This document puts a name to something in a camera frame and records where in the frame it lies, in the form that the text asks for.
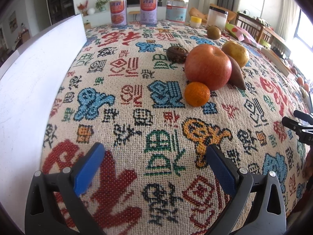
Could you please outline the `clear jar black lid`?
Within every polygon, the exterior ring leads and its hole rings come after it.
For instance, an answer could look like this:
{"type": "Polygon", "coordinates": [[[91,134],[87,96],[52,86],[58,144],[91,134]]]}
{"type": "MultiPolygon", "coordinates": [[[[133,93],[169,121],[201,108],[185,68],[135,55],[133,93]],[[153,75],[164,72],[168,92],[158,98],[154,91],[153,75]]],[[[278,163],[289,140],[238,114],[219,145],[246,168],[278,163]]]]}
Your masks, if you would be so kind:
{"type": "Polygon", "coordinates": [[[228,18],[228,11],[210,6],[207,16],[207,26],[217,26],[220,30],[224,30],[228,18]]]}

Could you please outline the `clear jar blue label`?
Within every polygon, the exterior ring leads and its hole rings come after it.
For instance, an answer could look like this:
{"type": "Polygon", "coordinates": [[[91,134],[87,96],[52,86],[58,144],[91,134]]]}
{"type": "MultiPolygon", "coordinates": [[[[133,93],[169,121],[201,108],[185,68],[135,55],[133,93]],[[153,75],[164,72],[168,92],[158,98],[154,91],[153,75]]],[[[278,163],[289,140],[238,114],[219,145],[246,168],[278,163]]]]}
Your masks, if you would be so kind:
{"type": "Polygon", "coordinates": [[[186,13],[189,0],[166,0],[165,19],[170,24],[183,25],[186,21],[186,13]]]}

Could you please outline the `green kiwi fruit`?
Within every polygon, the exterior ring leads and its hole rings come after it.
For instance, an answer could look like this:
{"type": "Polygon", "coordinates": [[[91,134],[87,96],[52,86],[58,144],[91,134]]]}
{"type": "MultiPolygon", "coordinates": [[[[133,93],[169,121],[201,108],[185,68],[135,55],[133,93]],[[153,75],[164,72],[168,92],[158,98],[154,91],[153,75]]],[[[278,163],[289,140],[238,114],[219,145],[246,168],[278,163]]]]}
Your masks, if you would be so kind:
{"type": "Polygon", "coordinates": [[[221,37],[221,31],[217,26],[211,25],[207,28],[207,37],[212,40],[218,40],[221,37]]]}

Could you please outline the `colourful snack bag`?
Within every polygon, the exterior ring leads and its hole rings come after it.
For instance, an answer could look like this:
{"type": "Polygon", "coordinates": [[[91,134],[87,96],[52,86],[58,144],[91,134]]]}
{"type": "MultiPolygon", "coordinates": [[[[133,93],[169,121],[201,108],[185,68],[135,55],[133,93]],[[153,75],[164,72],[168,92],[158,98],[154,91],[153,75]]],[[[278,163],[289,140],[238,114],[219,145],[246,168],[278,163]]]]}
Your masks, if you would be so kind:
{"type": "Polygon", "coordinates": [[[237,27],[236,25],[226,23],[224,29],[227,32],[229,32],[231,36],[235,37],[238,41],[243,41],[246,43],[256,42],[253,36],[241,27],[237,27]]]}

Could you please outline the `yellow pear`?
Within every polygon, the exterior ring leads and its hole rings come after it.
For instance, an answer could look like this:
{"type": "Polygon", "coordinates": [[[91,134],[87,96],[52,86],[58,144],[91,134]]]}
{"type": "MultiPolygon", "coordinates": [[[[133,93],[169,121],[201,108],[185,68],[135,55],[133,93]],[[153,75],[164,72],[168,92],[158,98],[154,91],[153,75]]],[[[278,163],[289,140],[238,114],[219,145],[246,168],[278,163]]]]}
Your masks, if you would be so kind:
{"type": "Polygon", "coordinates": [[[238,63],[240,68],[243,68],[249,61],[248,50],[236,42],[227,41],[223,44],[221,50],[226,55],[232,57],[238,63]]]}

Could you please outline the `potted green plant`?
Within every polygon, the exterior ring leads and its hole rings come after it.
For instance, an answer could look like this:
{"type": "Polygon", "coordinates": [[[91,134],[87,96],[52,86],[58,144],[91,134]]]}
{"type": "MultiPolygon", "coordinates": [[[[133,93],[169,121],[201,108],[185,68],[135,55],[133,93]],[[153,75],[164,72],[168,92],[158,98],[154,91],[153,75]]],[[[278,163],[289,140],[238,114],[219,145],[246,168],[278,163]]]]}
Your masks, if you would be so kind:
{"type": "Polygon", "coordinates": [[[97,0],[95,3],[95,7],[100,12],[106,10],[106,4],[108,3],[108,0],[97,0]]]}

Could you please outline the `purple label can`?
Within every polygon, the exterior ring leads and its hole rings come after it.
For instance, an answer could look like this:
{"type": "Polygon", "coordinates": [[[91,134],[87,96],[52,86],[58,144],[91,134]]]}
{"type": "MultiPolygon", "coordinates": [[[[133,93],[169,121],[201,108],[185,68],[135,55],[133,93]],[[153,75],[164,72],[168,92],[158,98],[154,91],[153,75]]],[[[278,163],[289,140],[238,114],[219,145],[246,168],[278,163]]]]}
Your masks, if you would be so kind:
{"type": "Polygon", "coordinates": [[[145,25],[156,24],[158,0],[139,0],[140,23],[145,25]]]}

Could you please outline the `patterned woven tablecloth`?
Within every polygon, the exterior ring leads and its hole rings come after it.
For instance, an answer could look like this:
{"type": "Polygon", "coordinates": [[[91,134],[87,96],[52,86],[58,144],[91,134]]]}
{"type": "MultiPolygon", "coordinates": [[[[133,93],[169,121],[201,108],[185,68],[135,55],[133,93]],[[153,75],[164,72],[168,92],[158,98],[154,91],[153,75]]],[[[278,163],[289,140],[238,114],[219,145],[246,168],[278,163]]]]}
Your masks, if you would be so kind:
{"type": "Polygon", "coordinates": [[[237,167],[274,171],[287,213],[301,200],[307,147],[281,123],[307,109],[294,80],[248,46],[245,90],[226,85],[198,108],[183,98],[184,66],[167,49],[230,39],[164,21],[86,31],[52,106],[42,170],[59,172],[102,143],[107,155],[81,198],[107,234],[204,234],[230,200],[201,160],[209,143],[237,167]]]}

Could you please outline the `dark glass cabinet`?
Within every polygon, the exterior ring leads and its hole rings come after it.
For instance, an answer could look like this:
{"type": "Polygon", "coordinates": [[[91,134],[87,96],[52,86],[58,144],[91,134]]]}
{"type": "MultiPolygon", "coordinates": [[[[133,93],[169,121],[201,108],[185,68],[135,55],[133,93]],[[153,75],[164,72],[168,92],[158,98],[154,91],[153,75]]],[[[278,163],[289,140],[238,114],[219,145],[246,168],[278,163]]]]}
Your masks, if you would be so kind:
{"type": "Polygon", "coordinates": [[[75,14],[73,0],[47,0],[51,24],[56,24],[75,14]]]}

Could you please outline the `red apple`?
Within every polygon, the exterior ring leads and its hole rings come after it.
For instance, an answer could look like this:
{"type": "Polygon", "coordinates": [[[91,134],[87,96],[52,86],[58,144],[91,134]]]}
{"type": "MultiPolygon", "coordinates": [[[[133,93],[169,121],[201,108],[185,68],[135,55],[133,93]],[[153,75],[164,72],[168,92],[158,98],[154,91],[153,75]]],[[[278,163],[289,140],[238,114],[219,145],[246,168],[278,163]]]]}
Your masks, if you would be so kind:
{"type": "Polygon", "coordinates": [[[194,47],[187,55],[185,76],[190,82],[200,82],[209,90],[224,87],[232,72],[231,61],[218,47],[201,44],[194,47]]]}

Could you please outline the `white cardboard box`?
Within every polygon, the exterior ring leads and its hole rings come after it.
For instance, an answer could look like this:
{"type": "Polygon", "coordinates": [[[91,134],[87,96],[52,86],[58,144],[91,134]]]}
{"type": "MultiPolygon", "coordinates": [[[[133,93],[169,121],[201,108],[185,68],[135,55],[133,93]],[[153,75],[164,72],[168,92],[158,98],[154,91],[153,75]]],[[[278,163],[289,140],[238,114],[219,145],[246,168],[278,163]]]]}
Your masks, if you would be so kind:
{"type": "Polygon", "coordinates": [[[75,15],[27,41],[1,68],[1,204],[20,229],[52,105],[85,43],[75,15]]]}

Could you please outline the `orange mandarin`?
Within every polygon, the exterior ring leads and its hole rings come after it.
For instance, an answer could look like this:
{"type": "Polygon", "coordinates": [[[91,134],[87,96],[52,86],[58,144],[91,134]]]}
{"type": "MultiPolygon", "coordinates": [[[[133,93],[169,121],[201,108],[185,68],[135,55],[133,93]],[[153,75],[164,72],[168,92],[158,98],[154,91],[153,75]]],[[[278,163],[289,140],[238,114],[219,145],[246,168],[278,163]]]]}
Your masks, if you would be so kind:
{"type": "Polygon", "coordinates": [[[209,88],[200,82],[189,83],[184,92],[185,101],[193,107],[201,107],[210,99],[209,88]]]}

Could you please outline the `red flower vase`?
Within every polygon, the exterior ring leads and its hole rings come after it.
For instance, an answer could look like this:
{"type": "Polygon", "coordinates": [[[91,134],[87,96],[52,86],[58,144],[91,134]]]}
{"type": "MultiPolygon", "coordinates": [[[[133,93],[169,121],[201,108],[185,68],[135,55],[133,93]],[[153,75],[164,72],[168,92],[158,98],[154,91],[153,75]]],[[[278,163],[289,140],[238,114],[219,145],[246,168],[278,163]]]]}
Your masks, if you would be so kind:
{"type": "Polygon", "coordinates": [[[87,16],[87,7],[88,7],[89,1],[86,0],[84,3],[80,3],[77,5],[77,9],[82,14],[82,16],[87,16]]]}

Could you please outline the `small purple sweet potato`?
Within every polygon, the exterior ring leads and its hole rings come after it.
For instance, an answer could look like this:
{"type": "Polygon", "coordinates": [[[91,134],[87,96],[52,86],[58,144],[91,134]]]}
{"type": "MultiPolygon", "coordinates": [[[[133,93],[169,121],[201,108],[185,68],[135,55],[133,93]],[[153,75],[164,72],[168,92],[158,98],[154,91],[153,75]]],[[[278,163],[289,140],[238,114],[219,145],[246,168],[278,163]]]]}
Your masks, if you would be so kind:
{"type": "Polygon", "coordinates": [[[227,55],[229,60],[231,61],[232,72],[231,76],[228,80],[228,83],[234,85],[235,87],[239,88],[240,90],[246,90],[244,77],[242,75],[242,70],[238,63],[229,55],[227,55]]]}

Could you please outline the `white tv cabinet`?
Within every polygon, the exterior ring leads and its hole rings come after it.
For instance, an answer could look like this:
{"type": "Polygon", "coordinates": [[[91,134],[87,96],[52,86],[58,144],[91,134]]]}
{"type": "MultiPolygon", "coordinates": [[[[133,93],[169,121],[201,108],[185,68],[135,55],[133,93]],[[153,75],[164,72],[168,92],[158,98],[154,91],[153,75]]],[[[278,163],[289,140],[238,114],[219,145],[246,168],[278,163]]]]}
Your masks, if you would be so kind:
{"type": "MultiPolygon", "coordinates": [[[[133,21],[140,21],[140,7],[128,7],[126,9],[127,14],[127,21],[133,22],[133,21]]],[[[158,20],[164,20],[166,14],[166,7],[165,6],[158,6],[157,7],[157,19],[158,20]]],[[[104,24],[110,24],[111,21],[111,14],[110,10],[107,9],[103,12],[97,12],[95,14],[87,15],[83,17],[83,23],[90,23],[91,28],[104,25],[104,24]]]]}

